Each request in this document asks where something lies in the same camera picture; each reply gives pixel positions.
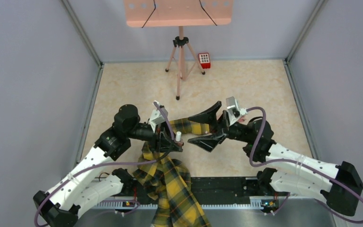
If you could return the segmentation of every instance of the white wall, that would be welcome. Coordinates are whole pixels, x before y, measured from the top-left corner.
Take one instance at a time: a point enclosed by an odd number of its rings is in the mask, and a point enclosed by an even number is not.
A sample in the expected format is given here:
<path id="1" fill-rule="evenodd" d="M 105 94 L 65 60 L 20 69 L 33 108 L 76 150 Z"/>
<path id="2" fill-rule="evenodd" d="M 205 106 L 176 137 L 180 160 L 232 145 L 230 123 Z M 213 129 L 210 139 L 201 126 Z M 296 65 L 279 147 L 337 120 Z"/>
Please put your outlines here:
<path id="1" fill-rule="evenodd" d="M 0 0 L 0 227 L 73 167 L 97 73 L 60 1 Z"/>
<path id="2" fill-rule="evenodd" d="M 354 164 L 363 180 L 363 1 L 328 1 L 292 71 L 320 158 Z"/>
<path id="3" fill-rule="evenodd" d="M 176 27 L 128 27 L 122 0 L 70 3 L 102 61 L 169 59 Z M 316 3 L 235 0 L 231 24 L 186 27 L 184 33 L 196 52 L 209 52 L 212 59 L 285 58 Z"/>

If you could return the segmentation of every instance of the plaid fabric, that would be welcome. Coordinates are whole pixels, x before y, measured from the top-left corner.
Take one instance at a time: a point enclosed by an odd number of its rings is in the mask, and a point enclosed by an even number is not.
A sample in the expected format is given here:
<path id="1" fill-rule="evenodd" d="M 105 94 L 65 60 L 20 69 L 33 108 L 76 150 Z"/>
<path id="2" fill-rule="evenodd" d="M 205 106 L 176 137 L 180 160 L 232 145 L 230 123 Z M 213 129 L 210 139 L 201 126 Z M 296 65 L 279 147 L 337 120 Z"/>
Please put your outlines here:
<path id="1" fill-rule="evenodd" d="M 205 134 L 209 126 L 190 122 L 187 118 L 171 121 L 174 131 Z M 159 158 L 144 143 L 143 154 L 139 162 Z M 133 173 L 134 177 L 144 186 L 148 196 L 158 201 L 158 209 L 152 220 L 155 227 L 210 227 L 200 204 L 191 193 L 191 176 L 189 170 L 177 159 L 169 156 L 151 165 L 141 165 Z"/>

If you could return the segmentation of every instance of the beige floor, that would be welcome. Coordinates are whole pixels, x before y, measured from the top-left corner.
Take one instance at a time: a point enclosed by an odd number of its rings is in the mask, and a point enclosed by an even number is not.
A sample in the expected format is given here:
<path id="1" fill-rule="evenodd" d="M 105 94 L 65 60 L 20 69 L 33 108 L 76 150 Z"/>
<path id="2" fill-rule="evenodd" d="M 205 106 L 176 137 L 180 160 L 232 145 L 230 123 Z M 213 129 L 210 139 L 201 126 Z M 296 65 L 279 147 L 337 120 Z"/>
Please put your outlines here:
<path id="1" fill-rule="evenodd" d="M 113 116 L 124 104 L 137 106 L 142 121 L 146 121 L 157 100 L 169 112 L 169 119 L 197 114 L 220 100 L 234 96 L 240 106 L 261 106 L 275 132 L 273 139 L 293 151 L 311 156 L 303 126 L 294 102 L 281 60 L 213 61 L 206 75 L 195 68 L 181 84 L 181 98 L 176 101 L 176 65 L 166 73 L 166 62 L 106 64 L 98 90 L 83 156 L 99 135 L 109 128 Z M 260 115 L 253 112 L 251 117 Z M 187 141 L 190 135 L 184 135 Z M 136 162 L 143 142 L 132 140 L 131 148 L 118 162 Z M 192 176 L 255 176 L 254 169 L 242 150 L 245 144 L 226 140 L 212 153 L 186 143 L 183 153 L 171 153 L 189 168 Z M 123 166 L 129 172 L 134 166 Z"/>

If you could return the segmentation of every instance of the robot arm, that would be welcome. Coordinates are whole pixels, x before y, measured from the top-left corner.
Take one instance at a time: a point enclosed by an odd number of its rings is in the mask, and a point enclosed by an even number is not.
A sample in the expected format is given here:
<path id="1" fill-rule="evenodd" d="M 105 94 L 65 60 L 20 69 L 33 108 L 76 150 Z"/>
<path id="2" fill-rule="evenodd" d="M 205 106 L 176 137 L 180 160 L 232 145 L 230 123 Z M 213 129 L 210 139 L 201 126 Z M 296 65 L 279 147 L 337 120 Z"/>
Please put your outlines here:
<path id="1" fill-rule="evenodd" d="M 163 106 L 159 108 L 167 114 Z M 103 171 L 105 164 L 116 161 L 131 147 L 130 138 L 147 141 L 151 149 L 160 153 L 182 152 L 182 144 L 176 143 L 169 136 L 173 132 L 166 127 L 164 116 L 156 110 L 151 117 L 148 122 L 140 123 L 135 106 L 122 106 L 115 115 L 112 126 L 101 134 L 84 159 L 54 187 L 34 195 L 36 207 L 42 205 L 40 215 L 51 227 L 75 225 L 87 210 L 129 186 L 122 169 L 115 170 L 97 184 L 90 186 L 90 183 Z"/>
<path id="2" fill-rule="evenodd" d="M 216 112 L 222 105 L 220 101 L 206 111 L 189 118 L 193 122 L 209 124 L 212 133 L 189 139 L 189 143 L 212 152 L 225 139 L 246 142 L 247 145 L 243 150 L 247 156 L 250 157 L 251 153 L 254 152 L 252 160 L 266 163 L 266 166 L 269 167 L 257 175 L 259 185 L 265 194 L 291 192 L 322 201 L 343 215 L 353 216 L 355 214 L 359 200 L 354 195 L 303 166 L 312 167 L 361 195 L 363 183 L 352 164 L 348 162 L 343 162 L 341 165 L 325 163 L 293 152 L 272 140 L 274 133 L 268 122 L 265 122 L 264 130 L 260 135 L 255 151 L 253 151 L 253 144 L 260 132 L 262 119 L 254 118 L 247 125 L 241 124 L 237 121 L 247 111 L 239 108 L 234 97 L 228 98 L 226 103 L 228 105 L 227 110 L 223 110 L 222 116 L 218 119 L 216 119 Z M 281 159 L 291 160 L 291 162 L 272 162 L 272 160 Z"/>

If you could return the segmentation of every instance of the red device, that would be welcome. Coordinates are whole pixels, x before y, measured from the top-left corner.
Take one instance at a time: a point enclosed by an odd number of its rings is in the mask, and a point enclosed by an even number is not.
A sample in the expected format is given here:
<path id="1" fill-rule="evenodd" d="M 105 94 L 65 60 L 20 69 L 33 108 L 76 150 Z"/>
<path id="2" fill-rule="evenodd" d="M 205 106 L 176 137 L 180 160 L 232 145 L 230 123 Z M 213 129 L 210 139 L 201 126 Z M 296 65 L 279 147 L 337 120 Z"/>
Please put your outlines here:
<path id="1" fill-rule="evenodd" d="M 209 53 L 199 53 L 198 60 L 203 69 L 211 68 L 211 59 L 209 58 Z"/>

